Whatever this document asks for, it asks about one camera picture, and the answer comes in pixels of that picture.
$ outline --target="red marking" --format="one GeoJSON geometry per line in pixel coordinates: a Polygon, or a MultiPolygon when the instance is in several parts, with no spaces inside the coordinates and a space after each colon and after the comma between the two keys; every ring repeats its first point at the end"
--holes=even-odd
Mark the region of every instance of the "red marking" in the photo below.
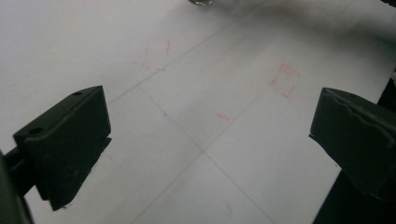
{"type": "Polygon", "coordinates": [[[171,50],[171,42],[169,40],[166,41],[166,54],[169,54],[171,50]]]}
{"type": "Polygon", "coordinates": [[[149,66],[146,63],[142,63],[142,68],[149,70],[149,66]]]}
{"type": "Polygon", "coordinates": [[[274,91],[290,99],[299,81],[300,73],[293,66],[282,63],[270,86],[274,91]]]}
{"type": "Polygon", "coordinates": [[[221,119],[224,119],[228,122],[233,121],[233,119],[231,119],[230,117],[228,117],[226,114],[223,114],[223,113],[218,113],[218,117],[221,119]]]}

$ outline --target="red mark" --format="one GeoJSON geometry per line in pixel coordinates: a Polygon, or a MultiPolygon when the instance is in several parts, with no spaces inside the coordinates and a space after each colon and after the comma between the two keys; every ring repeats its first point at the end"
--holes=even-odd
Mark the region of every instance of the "red mark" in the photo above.
{"type": "Polygon", "coordinates": [[[226,114],[224,114],[224,113],[218,113],[218,117],[221,118],[221,119],[224,119],[224,120],[226,120],[226,121],[228,121],[228,122],[233,121],[230,117],[228,117],[228,116],[227,116],[226,114]]]}
{"type": "Polygon", "coordinates": [[[166,41],[167,45],[166,45],[166,54],[169,54],[170,50],[171,50],[171,42],[169,40],[166,41]]]}
{"type": "Polygon", "coordinates": [[[293,66],[282,63],[270,86],[274,91],[290,99],[299,81],[300,73],[293,66]]]}
{"type": "Polygon", "coordinates": [[[165,68],[158,68],[157,71],[158,72],[165,72],[165,68]]]}
{"type": "Polygon", "coordinates": [[[149,70],[149,65],[147,63],[142,63],[142,68],[149,70]]]}

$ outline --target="white table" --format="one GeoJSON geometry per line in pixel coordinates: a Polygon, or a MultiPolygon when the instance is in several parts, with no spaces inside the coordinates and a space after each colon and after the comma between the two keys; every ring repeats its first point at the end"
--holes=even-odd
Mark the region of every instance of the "white table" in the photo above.
{"type": "Polygon", "coordinates": [[[0,148],[103,85],[112,143],[36,223],[310,223],[340,168],[309,128],[322,87],[376,102],[396,64],[376,0],[0,2],[0,148]]]}

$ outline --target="screw hole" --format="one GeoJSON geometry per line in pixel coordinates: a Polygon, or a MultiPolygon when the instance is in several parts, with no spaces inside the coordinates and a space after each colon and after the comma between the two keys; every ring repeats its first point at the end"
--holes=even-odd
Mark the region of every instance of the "screw hole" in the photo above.
{"type": "Polygon", "coordinates": [[[43,132],[43,130],[44,130],[43,128],[35,128],[35,129],[30,130],[29,134],[38,134],[38,133],[43,132]]]}

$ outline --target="table surface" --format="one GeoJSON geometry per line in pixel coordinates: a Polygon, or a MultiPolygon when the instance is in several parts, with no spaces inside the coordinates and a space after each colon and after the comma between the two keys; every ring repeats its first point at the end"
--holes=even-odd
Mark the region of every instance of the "table surface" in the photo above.
{"type": "Polygon", "coordinates": [[[308,138],[321,88],[376,102],[396,10],[375,0],[0,2],[0,148],[103,85],[113,141],[36,223],[310,223],[340,168],[308,138]]]}

